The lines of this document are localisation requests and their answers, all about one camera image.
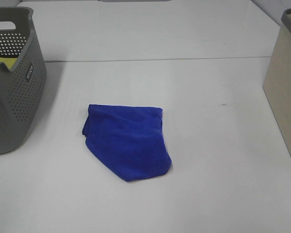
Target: white wall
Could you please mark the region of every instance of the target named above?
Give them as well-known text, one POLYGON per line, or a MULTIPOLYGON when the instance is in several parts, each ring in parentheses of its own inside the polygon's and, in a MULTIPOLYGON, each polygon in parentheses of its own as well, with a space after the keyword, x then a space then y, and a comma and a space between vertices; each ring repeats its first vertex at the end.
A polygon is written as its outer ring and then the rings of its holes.
POLYGON ((0 0, 0 6, 16 6, 20 0, 0 0))
POLYGON ((22 1, 84 1, 84 0, 22 0, 22 1))
POLYGON ((284 10, 291 8, 291 0, 252 0, 275 22, 281 24, 281 16, 284 10))

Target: yellow sponge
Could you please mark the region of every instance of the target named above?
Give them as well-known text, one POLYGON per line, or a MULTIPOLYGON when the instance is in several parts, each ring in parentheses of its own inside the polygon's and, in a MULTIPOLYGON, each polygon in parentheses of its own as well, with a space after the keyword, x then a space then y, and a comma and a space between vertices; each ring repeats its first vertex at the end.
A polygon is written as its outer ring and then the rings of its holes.
POLYGON ((11 67, 14 65, 16 60, 17 58, 0 57, 0 62, 4 62, 9 69, 11 69, 11 67))

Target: folded cloth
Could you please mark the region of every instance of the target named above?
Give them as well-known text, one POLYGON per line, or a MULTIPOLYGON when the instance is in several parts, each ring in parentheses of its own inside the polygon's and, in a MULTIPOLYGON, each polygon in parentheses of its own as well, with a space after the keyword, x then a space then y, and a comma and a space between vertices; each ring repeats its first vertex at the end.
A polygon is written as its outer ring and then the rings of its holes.
POLYGON ((171 166, 161 108, 91 104, 82 133, 88 149, 125 181, 164 175, 171 166))

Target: basket label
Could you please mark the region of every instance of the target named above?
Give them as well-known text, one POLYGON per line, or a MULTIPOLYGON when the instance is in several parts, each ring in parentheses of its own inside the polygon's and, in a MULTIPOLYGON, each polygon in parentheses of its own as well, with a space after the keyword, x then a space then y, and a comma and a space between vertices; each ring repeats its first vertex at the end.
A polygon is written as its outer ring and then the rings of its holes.
POLYGON ((30 78, 32 76, 32 72, 33 72, 33 65, 32 65, 32 63, 30 63, 28 70, 27 70, 27 73, 26 73, 26 76, 25 76, 27 82, 30 81, 30 78))

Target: white table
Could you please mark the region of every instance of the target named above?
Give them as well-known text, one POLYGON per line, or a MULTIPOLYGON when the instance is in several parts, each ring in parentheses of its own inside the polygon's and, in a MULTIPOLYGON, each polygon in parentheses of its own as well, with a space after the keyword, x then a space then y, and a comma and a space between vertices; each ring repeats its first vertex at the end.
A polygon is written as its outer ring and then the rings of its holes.
POLYGON ((250 0, 23 2, 44 58, 61 61, 271 56, 279 26, 250 0))
POLYGON ((45 59, 79 62, 47 63, 24 144, 0 155, 0 233, 291 233, 291 158, 259 58, 278 26, 249 0, 142 4, 21 4, 45 59), (240 56, 255 57, 221 58, 240 56), (171 170, 110 172, 81 134, 90 103, 163 108, 171 170))
POLYGON ((291 159, 261 88, 268 62, 48 63, 29 137, 0 155, 0 233, 291 233, 291 159), (90 103, 162 107, 173 168, 115 176, 81 134, 90 103))

